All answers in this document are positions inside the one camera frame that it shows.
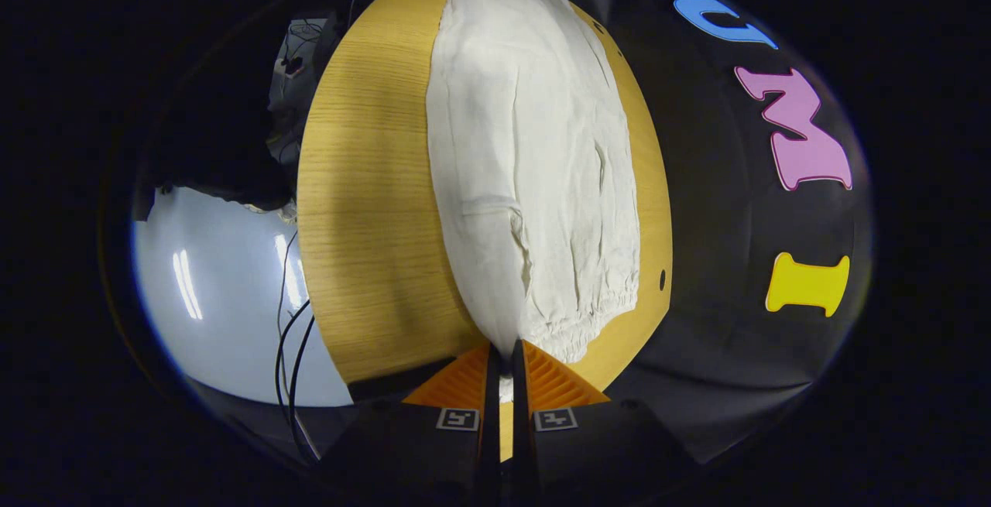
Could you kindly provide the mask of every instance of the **wooden surface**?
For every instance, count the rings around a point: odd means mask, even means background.
[[[300,253],[320,334],[346,382],[484,341],[447,261],[427,155],[425,95],[446,1],[375,0],[340,42],[307,119],[297,189]],[[629,123],[640,215],[637,307],[610,321],[585,358],[570,365],[602,390],[664,317],[673,274],[654,123],[629,65],[599,28]],[[502,405],[502,458],[511,454],[512,418],[510,404]]]

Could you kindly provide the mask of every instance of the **wood grain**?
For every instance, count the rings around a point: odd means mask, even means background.
[[[347,382],[484,342],[454,283],[427,155],[430,55],[446,1],[375,0],[340,42],[307,119],[297,190],[300,253],[320,334]],[[576,13],[594,27],[584,11]],[[668,310],[671,210],[640,86],[605,28],[594,31],[629,123],[640,215],[637,307],[610,321],[585,358],[571,365],[605,389]],[[511,404],[499,412],[505,460]]]

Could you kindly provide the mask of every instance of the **white cloth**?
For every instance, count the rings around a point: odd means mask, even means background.
[[[567,0],[448,0],[426,105],[471,318],[507,358],[522,337],[578,361],[640,284],[629,129],[602,43]]]

